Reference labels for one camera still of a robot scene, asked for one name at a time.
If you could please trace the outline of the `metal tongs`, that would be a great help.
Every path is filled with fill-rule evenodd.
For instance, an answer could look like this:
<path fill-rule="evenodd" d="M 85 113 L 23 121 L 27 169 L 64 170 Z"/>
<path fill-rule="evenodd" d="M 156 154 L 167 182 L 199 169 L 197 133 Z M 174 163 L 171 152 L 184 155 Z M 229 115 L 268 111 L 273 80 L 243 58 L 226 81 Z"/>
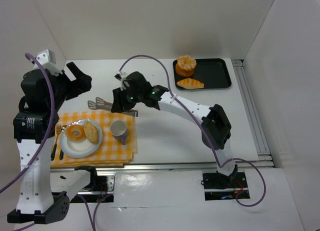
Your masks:
<path fill-rule="evenodd" d="M 113 104 L 111 102 L 105 101 L 104 99 L 102 99 L 100 97 L 96 97 L 95 101 L 88 100 L 87 106 L 90 110 L 104 110 L 104 111 L 111 112 Z M 138 111 L 134 110 L 134 109 L 124 111 L 124 112 L 122 112 L 122 114 L 136 117 L 136 118 L 138 117 Z"/>

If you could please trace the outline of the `glazed donut bread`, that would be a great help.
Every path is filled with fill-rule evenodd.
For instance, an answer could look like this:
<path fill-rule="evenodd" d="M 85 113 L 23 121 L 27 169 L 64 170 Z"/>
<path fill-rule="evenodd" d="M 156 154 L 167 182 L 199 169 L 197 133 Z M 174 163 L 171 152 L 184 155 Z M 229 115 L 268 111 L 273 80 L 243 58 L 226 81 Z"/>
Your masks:
<path fill-rule="evenodd" d="M 82 142 L 86 139 L 84 127 L 79 124 L 72 124 L 65 129 L 65 136 L 71 142 Z"/>

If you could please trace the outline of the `oval brown bread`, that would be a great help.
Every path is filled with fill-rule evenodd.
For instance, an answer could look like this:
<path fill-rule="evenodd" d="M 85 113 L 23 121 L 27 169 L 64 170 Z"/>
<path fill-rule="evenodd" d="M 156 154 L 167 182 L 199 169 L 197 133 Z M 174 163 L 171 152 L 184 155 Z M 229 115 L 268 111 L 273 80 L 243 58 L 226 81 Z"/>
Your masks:
<path fill-rule="evenodd" d="M 92 144 L 97 144 L 99 141 L 99 131 L 95 125 L 91 122 L 85 121 L 83 123 L 83 130 L 85 133 L 85 137 Z"/>

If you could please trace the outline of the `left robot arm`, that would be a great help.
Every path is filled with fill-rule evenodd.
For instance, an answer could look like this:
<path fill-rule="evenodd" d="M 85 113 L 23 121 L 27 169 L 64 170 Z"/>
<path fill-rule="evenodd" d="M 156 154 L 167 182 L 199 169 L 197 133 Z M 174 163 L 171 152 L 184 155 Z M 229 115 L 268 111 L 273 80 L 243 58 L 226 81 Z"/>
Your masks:
<path fill-rule="evenodd" d="M 13 120 L 14 139 L 20 155 L 21 176 L 19 201 L 7 214 L 7 222 L 51 224 L 62 221 L 78 191 L 93 182 L 93 167 L 78 167 L 60 186 L 51 187 L 51 152 L 55 142 L 58 111 L 64 101 L 88 92 L 92 78 L 73 62 L 67 68 L 75 76 L 70 80 L 63 70 L 34 69 L 23 76 L 19 112 Z"/>

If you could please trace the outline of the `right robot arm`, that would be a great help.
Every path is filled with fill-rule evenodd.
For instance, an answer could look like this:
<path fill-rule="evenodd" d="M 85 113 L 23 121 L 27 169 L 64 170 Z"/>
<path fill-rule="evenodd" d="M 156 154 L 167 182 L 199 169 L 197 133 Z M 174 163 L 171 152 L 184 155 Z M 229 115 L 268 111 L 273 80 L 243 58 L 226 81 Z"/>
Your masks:
<path fill-rule="evenodd" d="M 198 125 L 202 142 L 214 149 L 217 163 L 215 188 L 225 189 L 233 185 L 238 166 L 231 149 L 232 126 L 220 105 L 202 105 L 179 97 L 164 86 L 152 86 L 138 71 L 131 74 L 119 71 L 115 78 L 120 81 L 120 87 L 112 91 L 113 113 L 129 112 L 137 103 L 143 103 L 149 108 L 175 114 Z"/>

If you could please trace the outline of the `striped croissant bread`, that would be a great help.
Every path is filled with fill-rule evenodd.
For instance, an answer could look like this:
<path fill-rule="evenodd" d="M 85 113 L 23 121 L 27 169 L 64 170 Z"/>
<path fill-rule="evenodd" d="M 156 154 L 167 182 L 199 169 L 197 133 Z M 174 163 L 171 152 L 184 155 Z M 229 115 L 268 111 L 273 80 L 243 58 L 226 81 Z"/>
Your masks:
<path fill-rule="evenodd" d="M 204 83 L 193 78 L 185 78 L 176 83 L 178 87 L 187 90 L 203 89 L 205 87 Z"/>

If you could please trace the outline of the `large orange sugared bread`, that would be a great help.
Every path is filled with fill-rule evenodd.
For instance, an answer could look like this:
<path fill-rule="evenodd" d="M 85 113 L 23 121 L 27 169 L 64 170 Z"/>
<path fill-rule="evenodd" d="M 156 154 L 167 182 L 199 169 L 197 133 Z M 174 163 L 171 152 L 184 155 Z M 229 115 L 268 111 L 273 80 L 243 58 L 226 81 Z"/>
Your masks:
<path fill-rule="evenodd" d="M 175 65 L 175 72 L 182 77 L 191 77 L 197 65 L 197 61 L 189 55 L 180 56 Z"/>

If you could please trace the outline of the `purple mug white inside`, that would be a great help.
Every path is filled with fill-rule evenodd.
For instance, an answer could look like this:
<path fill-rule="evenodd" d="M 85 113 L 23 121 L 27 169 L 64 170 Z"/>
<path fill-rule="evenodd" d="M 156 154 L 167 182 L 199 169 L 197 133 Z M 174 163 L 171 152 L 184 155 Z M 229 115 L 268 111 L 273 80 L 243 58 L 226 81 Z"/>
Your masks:
<path fill-rule="evenodd" d="M 113 121 L 109 126 L 109 131 L 114 139 L 121 142 L 122 145 L 126 144 L 129 131 L 125 122 L 121 120 Z"/>

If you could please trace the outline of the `white plate with blue rim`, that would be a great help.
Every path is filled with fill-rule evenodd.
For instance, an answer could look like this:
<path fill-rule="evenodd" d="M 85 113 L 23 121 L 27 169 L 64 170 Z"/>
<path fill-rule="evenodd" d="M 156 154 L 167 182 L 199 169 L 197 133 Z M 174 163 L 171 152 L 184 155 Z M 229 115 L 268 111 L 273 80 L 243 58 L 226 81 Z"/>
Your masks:
<path fill-rule="evenodd" d="M 67 129 L 72 125 L 83 125 L 85 122 L 89 122 L 97 128 L 98 140 L 97 143 L 91 143 L 87 138 L 81 141 L 73 141 L 67 138 Z M 65 155 L 72 158 L 84 158 L 93 154 L 102 143 L 103 131 L 100 124 L 92 119 L 79 119 L 70 123 L 62 132 L 60 137 L 60 148 Z"/>

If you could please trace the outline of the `black baking tray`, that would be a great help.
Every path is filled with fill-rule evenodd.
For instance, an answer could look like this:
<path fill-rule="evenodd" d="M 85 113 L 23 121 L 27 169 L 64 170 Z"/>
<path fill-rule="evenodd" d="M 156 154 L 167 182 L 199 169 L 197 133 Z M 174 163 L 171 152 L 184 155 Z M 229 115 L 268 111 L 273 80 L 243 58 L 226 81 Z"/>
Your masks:
<path fill-rule="evenodd" d="M 184 89 L 176 85 L 180 80 L 191 78 L 204 83 L 204 88 L 195 90 L 217 90 L 228 89 L 232 85 L 226 62 L 221 58 L 198 58 L 194 74 L 190 77 L 183 77 L 176 73 L 177 60 L 173 61 L 173 75 L 175 86 L 180 90 Z"/>

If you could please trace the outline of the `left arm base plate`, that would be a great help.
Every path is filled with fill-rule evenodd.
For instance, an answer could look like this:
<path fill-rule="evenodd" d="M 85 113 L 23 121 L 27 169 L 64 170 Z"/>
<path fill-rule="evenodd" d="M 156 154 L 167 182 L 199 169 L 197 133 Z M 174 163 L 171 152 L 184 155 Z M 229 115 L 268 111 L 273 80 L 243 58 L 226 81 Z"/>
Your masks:
<path fill-rule="evenodd" d="M 78 192 L 88 203 L 113 203 L 115 190 L 114 174 L 98 176 L 95 186 L 83 188 Z"/>

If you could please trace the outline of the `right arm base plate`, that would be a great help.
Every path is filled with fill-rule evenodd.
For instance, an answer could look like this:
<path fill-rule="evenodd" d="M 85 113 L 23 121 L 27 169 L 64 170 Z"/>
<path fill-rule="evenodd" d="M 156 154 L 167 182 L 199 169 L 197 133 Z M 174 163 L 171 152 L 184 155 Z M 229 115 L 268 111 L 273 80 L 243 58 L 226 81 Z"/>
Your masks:
<path fill-rule="evenodd" d="M 250 192 L 244 172 L 238 172 L 232 182 L 222 181 L 218 173 L 203 173 L 200 182 L 204 188 L 205 201 L 249 199 Z"/>

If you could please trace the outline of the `aluminium rail frame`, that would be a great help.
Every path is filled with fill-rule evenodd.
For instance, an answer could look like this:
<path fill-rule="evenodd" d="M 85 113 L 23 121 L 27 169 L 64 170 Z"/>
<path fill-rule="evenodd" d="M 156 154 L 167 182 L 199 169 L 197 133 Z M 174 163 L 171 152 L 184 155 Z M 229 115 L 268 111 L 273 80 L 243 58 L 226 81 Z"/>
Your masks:
<path fill-rule="evenodd" d="M 256 165 L 266 166 L 270 151 L 262 135 L 261 124 L 244 69 L 234 67 L 230 59 L 225 63 L 231 79 L 227 89 L 179 90 L 174 83 L 173 60 L 171 58 L 154 61 L 152 59 L 101 59 L 76 60 L 76 66 L 92 77 L 89 92 L 65 101 L 60 114 L 85 112 L 88 101 L 100 97 L 113 101 L 113 89 L 120 83 L 115 79 L 119 69 L 126 73 L 138 71 L 151 85 L 171 87 L 179 97 L 200 105 L 223 107 L 231 123 L 230 144 L 233 156 Z M 166 111 L 159 111 L 139 103 L 135 106 L 138 116 L 135 121 L 137 152 L 132 163 L 135 165 L 208 163 L 214 161 L 213 152 L 206 147 L 200 129 L 190 121 Z"/>

